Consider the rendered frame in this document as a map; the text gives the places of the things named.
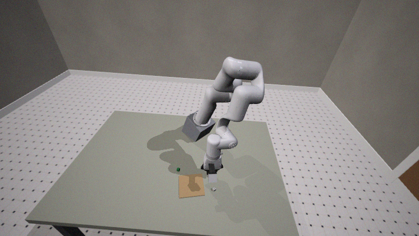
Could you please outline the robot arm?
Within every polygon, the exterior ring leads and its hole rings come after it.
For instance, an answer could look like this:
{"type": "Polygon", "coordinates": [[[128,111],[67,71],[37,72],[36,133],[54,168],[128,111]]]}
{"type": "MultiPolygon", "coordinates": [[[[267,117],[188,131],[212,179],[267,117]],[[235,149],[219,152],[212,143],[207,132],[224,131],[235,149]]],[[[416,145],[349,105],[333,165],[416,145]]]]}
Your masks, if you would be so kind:
{"type": "Polygon", "coordinates": [[[250,104],[260,104],[265,95],[263,67],[259,62],[227,57],[222,69],[214,80],[213,86],[205,90],[201,106],[193,116],[200,127],[211,122],[216,103],[228,103],[227,113],[217,122],[215,133],[207,137],[206,157],[216,161],[223,149],[237,146],[238,140],[228,128],[229,122],[241,122],[250,104]],[[250,80],[251,85],[243,85],[242,80],[250,80]]]}

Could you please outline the orange flat mat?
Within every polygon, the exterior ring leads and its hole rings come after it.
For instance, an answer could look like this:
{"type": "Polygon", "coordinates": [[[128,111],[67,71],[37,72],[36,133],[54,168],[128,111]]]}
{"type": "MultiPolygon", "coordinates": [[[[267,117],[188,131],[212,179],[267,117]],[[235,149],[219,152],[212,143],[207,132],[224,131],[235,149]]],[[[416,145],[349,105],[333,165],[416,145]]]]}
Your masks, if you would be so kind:
{"type": "Polygon", "coordinates": [[[202,173],[179,175],[179,198],[205,196],[202,173]]]}

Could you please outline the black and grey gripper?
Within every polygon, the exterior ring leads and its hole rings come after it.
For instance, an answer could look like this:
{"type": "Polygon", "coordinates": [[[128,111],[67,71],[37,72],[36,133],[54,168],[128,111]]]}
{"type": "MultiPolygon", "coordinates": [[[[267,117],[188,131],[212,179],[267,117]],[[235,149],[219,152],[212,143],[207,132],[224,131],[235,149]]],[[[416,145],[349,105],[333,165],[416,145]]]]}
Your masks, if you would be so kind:
{"type": "Polygon", "coordinates": [[[215,172],[218,172],[218,170],[223,168],[222,165],[222,156],[220,155],[219,159],[217,160],[210,160],[207,158],[206,153],[203,158],[203,165],[200,167],[202,170],[206,171],[206,174],[208,175],[209,171],[209,164],[214,164],[215,172]]]}

